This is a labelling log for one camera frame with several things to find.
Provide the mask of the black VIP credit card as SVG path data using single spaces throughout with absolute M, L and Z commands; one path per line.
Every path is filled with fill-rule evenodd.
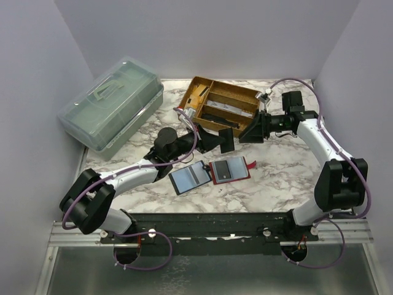
M 224 142 L 220 144 L 220 152 L 222 154 L 235 150 L 233 129 L 231 127 L 219 130 L 219 136 L 224 139 Z

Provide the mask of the black leather card holder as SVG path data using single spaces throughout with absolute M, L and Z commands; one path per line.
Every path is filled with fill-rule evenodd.
M 209 169 L 202 160 L 169 174 L 176 195 L 182 195 L 212 181 Z

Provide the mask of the red leather card holder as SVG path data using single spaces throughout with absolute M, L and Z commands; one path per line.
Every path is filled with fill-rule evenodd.
M 231 183 L 235 181 L 241 181 L 244 179 L 249 179 L 251 177 L 251 174 L 249 170 L 253 169 L 256 167 L 257 162 L 253 161 L 251 163 L 247 163 L 246 159 L 244 157 L 231 157 L 225 159 L 228 162 L 228 166 L 230 169 L 231 173 L 231 178 L 226 181 L 218 181 L 216 180 L 216 168 L 215 168 L 215 162 L 209 162 L 209 168 L 212 174 L 212 181 L 215 185 L 218 184 L 225 184 L 225 183 Z

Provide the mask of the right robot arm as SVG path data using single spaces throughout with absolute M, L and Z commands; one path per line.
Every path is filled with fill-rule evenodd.
M 252 122 L 240 133 L 240 143 L 262 143 L 271 133 L 292 131 L 302 139 L 320 163 L 322 170 L 314 196 L 288 212 L 293 226 L 310 226 L 314 221 L 338 210 L 359 207 L 365 200 L 368 164 L 355 159 L 329 136 L 316 111 L 307 111 L 302 94 L 282 94 L 283 115 L 256 111 Z

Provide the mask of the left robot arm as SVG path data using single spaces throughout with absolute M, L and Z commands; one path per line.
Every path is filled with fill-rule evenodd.
M 204 154 L 220 146 L 222 152 L 227 152 L 233 149 L 233 144 L 230 128 L 214 135 L 196 124 L 188 134 L 178 136 L 175 129 L 165 127 L 139 162 L 109 173 L 83 171 L 60 202 L 64 214 L 62 226 L 66 229 L 66 222 L 71 221 L 83 234 L 96 229 L 116 234 L 131 232 L 133 218 L 125 210 L 112 209 L 113 199 L 135 187 L 163 179 L 175 163 L 186 159 L 194 150 Z

